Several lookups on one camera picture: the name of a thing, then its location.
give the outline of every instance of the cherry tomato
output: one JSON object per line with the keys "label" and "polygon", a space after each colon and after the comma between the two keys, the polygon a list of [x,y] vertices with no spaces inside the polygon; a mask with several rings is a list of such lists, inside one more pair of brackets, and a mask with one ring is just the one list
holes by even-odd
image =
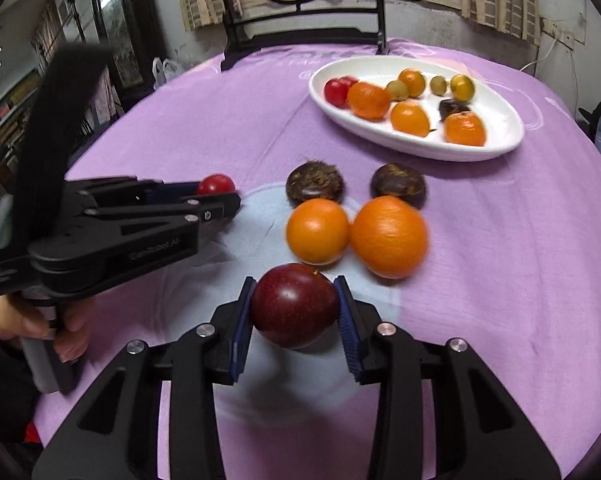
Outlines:
{"label": "cherry tomato", "polygon": [[196,194],[211,195],[215,193],[230,193],[236,190],[234,181],[227,175],[216,173],[203,178],[198,185]]}
{"label": "cherry tomato", "polygon": [[334,106],[339,108],[343,107],[347,102],[347,92],[349,86],[340,81],[340,79],[330,79],[325,84],[325,100]]}
{"label": "cherry tomato", "polygon": [[358,80],[355,77],[351,76],[351,75],[346,75],[345,77],[341,77],[339,79],[339,81],[341,83],[345,83],[347,85],[347,89],[351,88],[352,86],[354,86],[358,82]]}

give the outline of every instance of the finger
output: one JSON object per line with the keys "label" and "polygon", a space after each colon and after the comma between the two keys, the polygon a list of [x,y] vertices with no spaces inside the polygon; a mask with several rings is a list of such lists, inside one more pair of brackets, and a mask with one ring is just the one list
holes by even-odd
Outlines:
{"label": "finger", "polygon": [[89,343],[90,326],[86,324],[76,332],[62,330],[54,339],[54,349],[60,360],[71,361],[80,357]]}
{"label": "finger", "polygon": [[96,302],[94,298],[76,301],[69,305],[63,314],[63,323],[69,332],[78,332],[92,318]]}
{"label": "finger", "polygon": [[84,343],[82,343],[81,346],[72,349],[71,352],[64,355],[61,359],[65,359],[63,361],[64,363],[78,359],[87,351],[88,346],[89,346],[89,339],[87,339]]}
{"label": "finger", "polygon": [[0,296],[0,339],[42,338],[50,327],[38,310],[19,296]]}

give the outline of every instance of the electrical outlet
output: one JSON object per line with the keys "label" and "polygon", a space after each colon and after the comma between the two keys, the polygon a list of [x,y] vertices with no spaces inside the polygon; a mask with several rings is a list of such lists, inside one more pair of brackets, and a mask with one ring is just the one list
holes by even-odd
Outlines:
{"label": "electrical outlet", "polygon": [[542,19],[542,31],[552,38],[556,38],[565,47],[573,50],[576,44],[575,34],[571,30],[566,30],[558,22],[553,22],[546,18]]}

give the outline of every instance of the white plate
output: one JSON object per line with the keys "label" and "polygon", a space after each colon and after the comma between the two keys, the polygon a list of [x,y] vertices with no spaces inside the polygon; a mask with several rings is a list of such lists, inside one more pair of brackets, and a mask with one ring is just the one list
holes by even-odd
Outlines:
{"label": "white plate", "polygon": [[[389,113],[384,121],[366,121],[354,116],[347,108],[337,108],[325,101],[323,88],[332,78],[351,75],[361,81],[384,87],[396,79],[405,68],[420,70],[427,79],[427,88],[418,99],[429,116],[431,127],[436,128],[427,137],[397,132],[389,122]],[[399,56],[352,57],[334,61],[315,72],[309,80],[309,94],[335,123],[363,139],[399,152],[436,160],[474,162],[495,158],[516,149],[525,136],[525,127],[520,116],[500,94],[480,81],[474,81],[475,96],[469,107],[485,123],[487,142],[484,146],[462,146],[445,142],[438,107],[441,100],[451,99],[451,93],[447,92],[445,97],[432,94],[429,81],[436,75],[442,75],[449,81],[456,73],[445,66],[419,59]]]}

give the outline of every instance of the table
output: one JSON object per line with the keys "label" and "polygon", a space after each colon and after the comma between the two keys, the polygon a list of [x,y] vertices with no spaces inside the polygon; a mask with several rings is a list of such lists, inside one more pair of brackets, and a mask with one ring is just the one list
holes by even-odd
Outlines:
{"label": "table", "polygon": [[[343,174],[351,214],[369,199],[369,179],[382,164],[403,162],[426,175],[431,250],[423,267],[387,285],[348,254],[327,275],[344,274],[354,297],[375,303],[417,339],[468,339],[563,475],[580,461],[601,431],[600,155],[560,99],[531,76],[442,48],[389,45],[406,67],[409,57],[425,57],[484,79],[523,119],[520,148],[487,162],[437,162],[341,130],[311,101],[307,80],[334,59],[370,54],[366,46],[273,48],[227,73],[216,57],[161,87],[117,121],[68,177],[135,174],[170,182],[228,173],[244,207],[197,256],[98,297],[79,388],[66,398],[45,397],[37,410],[45,442],[127,341],[173,340],[235,300],[246,275],[258,279],[294,260],[284,243],[291,213],[284,181],[317,158]],[[238,385],[216,388],[228,479],[365,478],[377,393],[353,382],[334,333],[306,352],[276,349],[254,333]],[[426,478],[432,452],[427,431]]]}

